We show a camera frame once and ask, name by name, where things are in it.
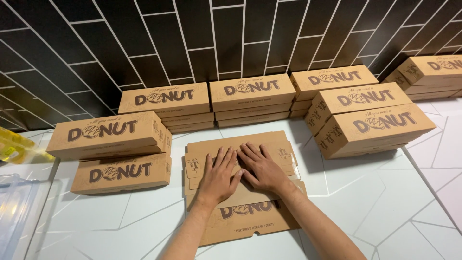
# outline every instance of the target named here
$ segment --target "left hand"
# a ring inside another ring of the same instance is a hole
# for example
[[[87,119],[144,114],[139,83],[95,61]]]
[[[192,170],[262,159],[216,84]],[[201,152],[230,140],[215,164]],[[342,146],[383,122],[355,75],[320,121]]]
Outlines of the left hand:
[[[237,153],[232,147],[229,147],[225,156],[223,153],[224,149],[221,147],[215,159],[215,165],[212,163],[212,156],[207,154],[204,177],[197,195],[196,203],[205,205],[211,210],[236,191],[243,174],[243,171],[239,170],[231,179]]]

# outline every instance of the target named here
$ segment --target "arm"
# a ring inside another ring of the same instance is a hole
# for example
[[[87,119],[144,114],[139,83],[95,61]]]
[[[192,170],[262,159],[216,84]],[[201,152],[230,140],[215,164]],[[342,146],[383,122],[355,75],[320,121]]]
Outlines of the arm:
[[[207,154],[204,177],[196,202],[162,256],[162,260],[193,260],[213,209],[236,191],[243,174],[241,170],[231,177],[231,171],[236,163],[236,151],[229,147],[224,157],[223,153],[221,147],[214,166],[211,155]]]
[[[323,259],[366,259],[351,239],[286,177],[263,145],[261,152],[249,142],[241,149],[239,157],[256,175],[255,178],[245,170],[245,178],[253,187],[279,195]]]

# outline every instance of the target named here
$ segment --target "right hand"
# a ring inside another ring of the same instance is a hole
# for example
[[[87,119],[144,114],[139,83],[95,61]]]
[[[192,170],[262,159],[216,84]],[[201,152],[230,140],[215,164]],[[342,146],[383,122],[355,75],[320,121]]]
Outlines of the right hand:
[[[280,194],[283,187],[291,185],[292,182],[273,159],[271,159],[269,152],[263,144],[260,145],[260,150],[261,152],[252,143],[247,142],[247,144],[243,143],[241,150],[237,151],[237,155],[252,169],[257,178],[243,169],[244,177],[254,188]]]

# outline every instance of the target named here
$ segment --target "forearm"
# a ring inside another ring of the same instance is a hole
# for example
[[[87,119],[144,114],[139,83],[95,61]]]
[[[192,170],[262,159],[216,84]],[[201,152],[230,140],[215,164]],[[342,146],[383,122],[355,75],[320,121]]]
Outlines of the forearm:
[[[195,203],[162,260],[193,260],[213,207]]]
[[[277,193],[324,259],[365,259],[351,239],[292,182]]]

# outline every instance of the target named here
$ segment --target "hand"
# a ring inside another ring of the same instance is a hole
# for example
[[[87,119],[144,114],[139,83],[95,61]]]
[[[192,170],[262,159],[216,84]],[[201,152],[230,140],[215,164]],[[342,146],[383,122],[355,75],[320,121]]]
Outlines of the hand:
[[[232,147],[229,147],[223,157],[223,150],[223,147],[218,150],[215,165],[212,163],[212,156],[207,154],[204,177],[196,200],[212,210],[236,191],[243,173],[240,170],[231,180],[231,171],[236,163],[237,154]]]
[[[273,159],[271,159],[263,144],[260,145],[260,150],[261,152],[248,142],[247,144],[243,143],[241,150],[237,151],[239,157],[252,169],[257,178],[247,170],[244,170],[244,176],[255,188],[280,194],[282,189],[291,185],[292,182]]]

